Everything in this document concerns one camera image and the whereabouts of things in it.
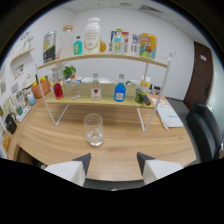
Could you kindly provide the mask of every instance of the bottle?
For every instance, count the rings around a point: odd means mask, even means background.
[[[84,54],[98,54],[100,52],[101,28],[99,18],[88,19],[85,29],[85,39],[83,46]]]
[[[113,54],[124,54],[125,41],[121,34],[122,29],[117,29],[117,35],[112,40],[112,53]]]
[[[71,84],[69,86],[70,89],[70,96],[73,100],[80,98],[80,90],[79,90],[79,83],[75,82],[75,75],[71,75]]]
[[[80,41],[80,36],[76,37],[76,42],[74,43],[74,55],[82,54],[82,42]]]
[[[62,91],[62,88],[61,88],[61,84],[58,83],[58,74],[56,73],[56,75],[54,76],[54,94],[55,94],[55,97],[56,99],[61,99],[63,97],[63,91]]]
[[[101,85],[98,82],[98,74],[93,74],[93,82],[91,84],[91,99],[99,100],[101,98]]]
[[[114,100],[117,102],[123,102],[125,98],[126,87],[124,86],[124,75],[119,75],[119,82],[115,87]]]
[[[63,27],[63,32],[61,35],[61,48],[60,48],[61,59],[74,56],[73,53],[74,35],[72,29],[73,29],[72,24]]]
[[[27,98],[28,98],[30,106],[32,106],[33,104],[36,103],[36,99],[35,99],[35,97],[34,97],[32,92],[28,93]]]

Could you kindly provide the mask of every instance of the wall shelf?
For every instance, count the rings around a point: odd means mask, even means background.
[[[55,70],[55,69],[60,68],[60,67],[61,67],[61,64],[60,65],[55,65],[55,66],[51,67],[51,70]]]
[[[34,49],[35,49],[35,48],[29,49],[28,51],[24,51],[23,53],[17,55],[16,57],[14,57],[14,58],[12,59],[12,61],[10,62],[10,64],[11,64],[13,61],[15,61],[17,58],[23,56],[24,54],[27,54],[27,53],[31,52],[31,51],[34,50]]]
[[[150,59],[150,58],[136,57],[136,56],[131,56],[131,55],[116,55],[116,54],[99,53],[99,54],[85,54],[85,55],[80,55],[80,56],[74,56],[74,57],[69,57],[69,58],[52,60],[52,61],[46,62],[42,66],[39,66],[38,69],[42,69],[42,68],[45,68],[47,66],[58,64],[58,63],[61,63],[61,62],[81,60],[81,59],[90,59],[90,58],[119,58],[119,59],[146,62],[146,63],[149,63],[149,64],[154,64],[154,65],[158,65],[158,66],[167,68],[166,64],[160,63],[160,62],[158,62],[154,59]]]
[[[136,96],[136,88],[135,86],[125,86],[126,93],[125,99],[123,102],[117,102],[114,100],[114,89],[117,84],[101,84],[101,99],[100,100],[92,100],[90,96],[90,88],[91,84],[89,83],[80,83],[80,98],[76,100],[72,100],[69,96],[69,85],[64,84],[62,86],[62,91],[64,93],[64,97],[61,99],[56,99],[55,94],[52,94],[48,99],[47,103],[52,104],[75,104],[75,105],[88,105],[88,106],[110,106],[110,107],[136,107],[136,108],[148,108],[153,109],[155,107],[152,99],[150,98],[150,94],[148,95],[151,105],[146,106],[144,103],[139,104],[136,103],[134,98]]]

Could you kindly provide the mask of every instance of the paper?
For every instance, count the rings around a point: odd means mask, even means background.
[[[158,107],[157,113],[163,124],[167,127],[183,127],[183,123],[173,108]]]
[[[158,100],[157,95],[150,95],[152,101],[154,104],[156,104]],[[183,123],[174,111],[174,109],[171,107],[169,102],[166,100],[165,97],[161,97],[159,101],[159,105],[157,107],[157,113],[160,117],[160,120],[166,130],[169,130],[168,128],[172,127],[183,127]]]

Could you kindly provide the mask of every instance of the wooden door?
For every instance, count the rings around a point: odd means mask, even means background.
[[[206,104],[212,85],[213,62],[211,50],[194,42],[194,68],[184,104],[190,110],[197,101]]]

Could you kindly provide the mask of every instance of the blue bottle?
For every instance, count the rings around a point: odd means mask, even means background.
[[[82,54],[82,42],[80,41],[80,36],[76,37],[76,42],[74,43],[74,55]]]
[[[124,86],[124,75],[119,75],[119,82],[115,87],[114,100],[117,102],[123,102],[125,98],[126,87]]]

